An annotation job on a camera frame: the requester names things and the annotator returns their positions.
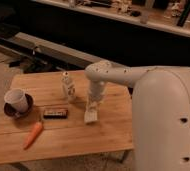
small bottle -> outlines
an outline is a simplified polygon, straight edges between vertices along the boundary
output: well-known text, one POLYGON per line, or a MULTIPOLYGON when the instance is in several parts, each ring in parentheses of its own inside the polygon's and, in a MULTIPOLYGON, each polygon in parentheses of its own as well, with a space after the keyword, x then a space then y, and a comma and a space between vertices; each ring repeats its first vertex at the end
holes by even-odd
POLYGON ((69 0, 69 6, 74 8, 76 6, 76 0, 69 0))
POLYGON ((63 92, 65 97, 69 102, 72 102, 75 100, 75 86, 74 82, 68 72, 63 73, 62 78, 62 85, 63 85, 63 92))

orange carrot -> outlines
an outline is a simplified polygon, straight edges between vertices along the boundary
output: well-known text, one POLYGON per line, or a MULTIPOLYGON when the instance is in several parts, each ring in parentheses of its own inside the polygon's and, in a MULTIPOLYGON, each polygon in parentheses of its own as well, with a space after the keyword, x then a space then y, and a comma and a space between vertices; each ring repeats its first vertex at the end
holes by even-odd
POLYGON ((27 136, 26 141, 24 142, 24 146, 23 146, 24 150, 26 150, 35 141, 35 139, 42 132, 42 130, 43 130, 43 123, 36 122, 31 132, 27 136))

floor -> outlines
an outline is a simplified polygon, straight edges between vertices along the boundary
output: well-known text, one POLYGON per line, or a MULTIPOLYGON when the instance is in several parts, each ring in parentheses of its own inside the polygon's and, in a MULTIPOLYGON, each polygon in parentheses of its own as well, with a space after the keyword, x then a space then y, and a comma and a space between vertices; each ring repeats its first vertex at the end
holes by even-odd
MULTIPOLYGON (((0 61, 8 59, 0 53, 0 61)), ((22 73, 19 68, 9 68, 0 63, 0 113, 2 113, 3 96, 8 90, 11 80, 16 74, 22 73)), ((23 164, 33 171, 134 171, 134 154, 130 153, 127 160, 121 164, 117 162, 123 152, 103 153, 77 157, 66 157, 52 160, 30 161, 23 164)), ((0 171, 16 171, 10 165, 0 165, 0 171)))

mug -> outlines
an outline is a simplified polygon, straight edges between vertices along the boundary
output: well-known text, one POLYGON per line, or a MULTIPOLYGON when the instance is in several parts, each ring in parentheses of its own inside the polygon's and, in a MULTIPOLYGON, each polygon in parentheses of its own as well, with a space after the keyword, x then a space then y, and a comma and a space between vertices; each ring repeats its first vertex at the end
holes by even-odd
POLYGON ((26 112, 29 108, 26 93, 22 89, 9 90, 4 96, 4 101, 20 113, 26 112))

wooden table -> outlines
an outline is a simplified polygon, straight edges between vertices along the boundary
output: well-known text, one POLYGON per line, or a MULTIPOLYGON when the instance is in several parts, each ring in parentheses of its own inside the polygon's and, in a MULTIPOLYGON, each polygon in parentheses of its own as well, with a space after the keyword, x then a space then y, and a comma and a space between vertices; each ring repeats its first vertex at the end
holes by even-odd
POLYGON ((51 159, 91 153, 130 150, 132 144, 131 99, 126 87, 108 83, 99 107, 99 121, 84 123, 89 81, 83 71, 70 72, 77 99, 67 104, 63 97, 62 72, 16 75, 11 88, 22 88, 34 98, 29 116, 18 120, 0 116, 0 164, 51 159), (49 107, 66 106, 68 119, 45 120, 44 131, 28 149, 23 142, 39 115, 49 107))

